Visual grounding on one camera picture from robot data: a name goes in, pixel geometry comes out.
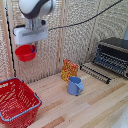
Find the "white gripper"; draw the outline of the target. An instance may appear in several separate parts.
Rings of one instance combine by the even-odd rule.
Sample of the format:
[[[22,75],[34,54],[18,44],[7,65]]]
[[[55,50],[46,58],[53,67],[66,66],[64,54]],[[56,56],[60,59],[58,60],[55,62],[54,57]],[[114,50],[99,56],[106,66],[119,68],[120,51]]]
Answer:
[[[46,26],[40,27],[38,30],[30,30],[26,27],[15,28],[14,31],[15,43],[17,45],[25,45],[43,40],[48,37],[48,29]],[[36,51],[36,46],[31,46],[31,53]]]

